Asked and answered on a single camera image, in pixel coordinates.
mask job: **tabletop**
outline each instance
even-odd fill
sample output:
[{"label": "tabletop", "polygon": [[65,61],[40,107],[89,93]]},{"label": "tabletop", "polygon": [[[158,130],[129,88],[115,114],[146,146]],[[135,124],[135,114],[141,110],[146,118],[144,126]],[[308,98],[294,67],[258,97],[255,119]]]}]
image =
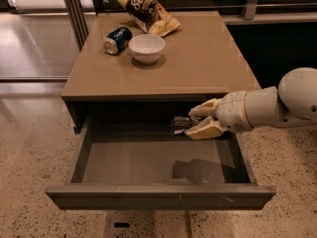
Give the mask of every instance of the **tabletop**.
[{"label": "tabletop", "polygon": [[143,65],[129,48],[106,54],[103,38],[118,27],[142,31],[127,13],[98,14],[63,91],[65,100],[222,94],[259,85],[217,11],[173,12],[180,30],[167,35],[163,56]]}]

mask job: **white bowl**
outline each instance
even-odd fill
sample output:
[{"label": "white bowl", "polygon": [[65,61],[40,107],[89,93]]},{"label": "white bowl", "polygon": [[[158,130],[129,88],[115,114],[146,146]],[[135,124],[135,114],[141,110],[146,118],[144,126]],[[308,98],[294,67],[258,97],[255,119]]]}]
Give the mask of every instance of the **white bowl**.
[{"label": "white bowl", "polygon": [[129,42],[133,57],[143,64],[152,64],[159,60],[164,47],[165,39],[151,34],[135,36]]}]

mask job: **chip bag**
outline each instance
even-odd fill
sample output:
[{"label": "chip bag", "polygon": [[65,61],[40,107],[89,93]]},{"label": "chip bag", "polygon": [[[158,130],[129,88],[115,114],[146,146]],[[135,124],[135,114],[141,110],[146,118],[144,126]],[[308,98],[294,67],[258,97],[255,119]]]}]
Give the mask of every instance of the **chip bag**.
[{"label": "chip bag", "polygon": [[157,0],[117,0],[137,25],[148,34],[165,36],[180,27]]}]

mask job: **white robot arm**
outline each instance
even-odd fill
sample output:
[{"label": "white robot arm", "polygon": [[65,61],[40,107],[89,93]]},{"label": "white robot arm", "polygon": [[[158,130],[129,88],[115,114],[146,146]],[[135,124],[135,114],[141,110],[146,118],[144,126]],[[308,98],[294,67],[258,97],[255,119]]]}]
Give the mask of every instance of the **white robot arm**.
[{"label": "white robot arm", "polygon": [[299,68],[287,74],[278,87],[228,93],[193,108],[189,116],[207,117],[185,131],[193,139],[213,138],[228,130],[255,127],[290,128],[317,124],[317,69]]}]

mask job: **terrazzo floor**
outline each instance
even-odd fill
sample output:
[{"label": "terrazzo floor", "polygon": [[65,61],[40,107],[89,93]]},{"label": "terrazzo floor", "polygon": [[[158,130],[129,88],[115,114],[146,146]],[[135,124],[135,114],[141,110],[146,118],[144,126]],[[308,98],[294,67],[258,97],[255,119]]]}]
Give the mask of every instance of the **terrazzo floor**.
[{"label": "terrazzo floor", "polygon": [[[75,49],[75,40],[69,40]],[[0,60],[6,56],[3,51]],[[58,55],[53,62],[59,63]],[[64,67],[65,73],[72,62]],[[261,211],[59,210],[44,191],[63,184],[78,140],[60,98],[63,87],[62,83],[0,84],[1,238],[317,237],[315,130],[258,128],[243,134],[258,184],[277,189]],[[118,222],[129,223],[130,228],[116,228]]]}]

